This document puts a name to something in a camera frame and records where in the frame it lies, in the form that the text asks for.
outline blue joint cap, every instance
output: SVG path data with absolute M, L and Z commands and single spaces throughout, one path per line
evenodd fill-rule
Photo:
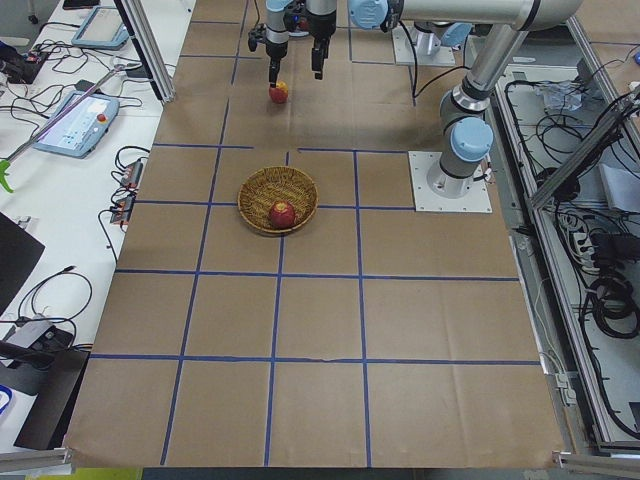
M 489 153 L 492 144 L 493 130 L 477 117 L 462 119 L 451 132 L 451 148 L 464 162 L 479 162 Z
M 387 0 L 349 0 L 349 17 L 359 28 L 378 28 L 387 18 Z
M 471 33 L 471 27 L 472 25 L 470 23 L 454 23 L 440 39 L 441 45 L 443 47 L 460 45 L 469 33 Z
M 290 3 L 291 0 L 267 0 L 267 10 L 270 12 L 283 12 L 284 7 Z

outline apple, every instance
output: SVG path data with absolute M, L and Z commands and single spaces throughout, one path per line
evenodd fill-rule
M 273 103 L 285 103 L 289 98 L 289 87 L 283 81 L 278 81 L 275 87 L 269 87 L 269 97 Z
M 275 228 L 291 228 L 296 223 L 296 211 L 289 202 L 279 200 L 269 210 L 269 221 Z

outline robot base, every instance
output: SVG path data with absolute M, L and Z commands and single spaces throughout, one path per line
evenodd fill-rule
M 435 193 L 427 184 L 427 172 L 440 160 L 440 152 L 409 152 L 411 183 L 416 212 L 437 213 L 491 213 L 491 201 L 487 186 L 473 182 L 469 192 L 461 198 L 445 198 Z M 482 175 L 478 167 L 474 176 Z
M 393 29 L 393 51 L 396 55 L 397 65 L 413 65 L 413 52 L 402 27 Z M 419 50 L 416 53 L 418 54 L 418 65 L 453 67 L 456 64 L 453 50 L 450 47 L 440 47 L 432 55 L 420 54 Z

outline woven bowl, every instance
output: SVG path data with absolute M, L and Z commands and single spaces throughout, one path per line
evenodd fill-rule
M 291 228 L 276 229 L 269 210 L 277 201 L 293 205 L 296 220 Z M 302 228 L 318 208 L 318 192 L 311 177 L 292 167 L 267 167 L 251 175 L 238 192 L 238 208 L 245 221 L 267 235 L 291 233 Z

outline white table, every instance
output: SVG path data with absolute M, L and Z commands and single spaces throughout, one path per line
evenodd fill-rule
M 142 0 L 149 23 L 156 32 L 156 41 L 165 63 L 176 65 L 182 43 L 191 18 L 195 0 Z M 54 11 L 50 21 L 81 23 L 77 11 L 62 9 L 62 1 Z M 102 5 L 112 4 L 103 0 Z M 45 38 L 69 42 L 73 30 L 68 27 L 47 26 L 38 42 Z M 117 52 L 127 58 L 137 58 L 131 42 Z M 110 57 L 99 55 L 108 63 Z M 72 60 L 65 61 L 64 68 L 73 69 Z M 75 83 L 80 79 L 99 80 L 107 70 L 97 61 L 91 60 L 74 75 L 53 72 L 51 64 L 46 64 L 33 87 L 42 89 L 47 85 Z M 116 93 L 120 79 L 115 78 L 105 85 L 105 93 Z M 124 108 L 114 120 L 109 131 L 96 150 L 85 159 L 73 159 L 34 149 L 28 150 L 9 169 L 9 182 L 15 193 L 0 190 L 0 211 L 8 217 L 32 216 L 37 219 L 29 232 L 46 248 L 35 270 L 25 286 L 9 306 L 4 319 L 15 319 L 20 298 L 36 283 L 68 265 L 76 265 L 79 273 L 86 275 L 93 284 L 93 299 L 86 311 L 77 319 L 76 343 L 91 343 L 95 336 L 102 309 L 113 276 L 115 263 L 107 250 L 106 238 L 97 221 L 100 210 L 109 207 L 110 196 L 117 184 L 109 172 L 114 167 L 117 150 L 124 145 L 138 145 L 150 148 L 155 136 L 162 105 L 155 98 L 148 84 L 125 85 L 123 95 L 139 97 L 143 108 Z M 10 102 L 9 95 L 0 99 L 0 104 Z M 13 120 L 6 112 L 0 112 L 0 155 L 6 156 L 25 141 L 32 128 Z M 125 164 L 136 160 L 142 152 L 123 152 Z M 108 225 L 108 215 L 104 215 L 107 229 L 115 250 L 120 251 L 124 233 Z M 38 305 L 49 305 L 47 313 L 55 316 L 71 315 L 86 299 L 87 287 L 76 277 L 54 280 L 43 289 L 38 297 Z M 9 326 L 0 326 L 0 336 Z M 13 442 L 29 413 L 35 397 L 14 392 L 7 411 L 0 417 L 0 453 L 19 451 Z

